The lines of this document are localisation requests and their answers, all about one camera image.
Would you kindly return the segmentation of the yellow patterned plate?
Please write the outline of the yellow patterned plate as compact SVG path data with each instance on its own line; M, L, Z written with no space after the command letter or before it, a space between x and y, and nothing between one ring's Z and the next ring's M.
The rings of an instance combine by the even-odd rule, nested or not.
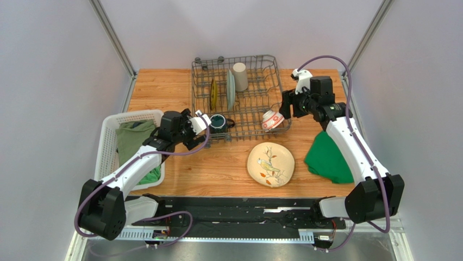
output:
M217 99L218 99L218 86L217 86L217 82L215 81L215 78L213 78L211 81L211 86L210 86L210 109L211 110L216 109Z

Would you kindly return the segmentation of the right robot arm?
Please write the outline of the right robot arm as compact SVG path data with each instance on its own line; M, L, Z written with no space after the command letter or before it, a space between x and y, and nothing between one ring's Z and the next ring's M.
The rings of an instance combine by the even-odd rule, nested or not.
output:
M285 119L311 114L344 157L355 187L346 197L326 197L316 201L319 220L343 218L354 223L390 218L398 213L405 183L391 174L359 133L345 102L336 102L329 76L294 76L296 88L282 93L279 112Z

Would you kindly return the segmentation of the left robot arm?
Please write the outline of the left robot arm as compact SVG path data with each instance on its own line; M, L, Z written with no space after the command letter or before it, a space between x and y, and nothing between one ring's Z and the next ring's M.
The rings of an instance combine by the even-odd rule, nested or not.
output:
M119 169L103 179L90 179L82 187L74 229L82 237L116 239L126 225L158 220L159 200L145 194L134 200L127 196L151 170L170 156L199 152L210 137L210 116L189 109L167 111L138 151Z

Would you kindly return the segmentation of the light blue flower plate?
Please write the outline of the light blue flower plate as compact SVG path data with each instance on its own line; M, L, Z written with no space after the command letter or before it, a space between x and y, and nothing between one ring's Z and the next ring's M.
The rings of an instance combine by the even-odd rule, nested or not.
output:
M235 79L231 70L227 71L227 109L231 111L235 103Z

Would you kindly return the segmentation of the cream bird plate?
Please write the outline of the cream bird plate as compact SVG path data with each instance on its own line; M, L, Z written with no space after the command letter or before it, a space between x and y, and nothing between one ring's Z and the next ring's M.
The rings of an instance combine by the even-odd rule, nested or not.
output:
M284 146L273 142L260 143L251 150L247 172L259 184L270 188L286 185L295 171L295 159Z

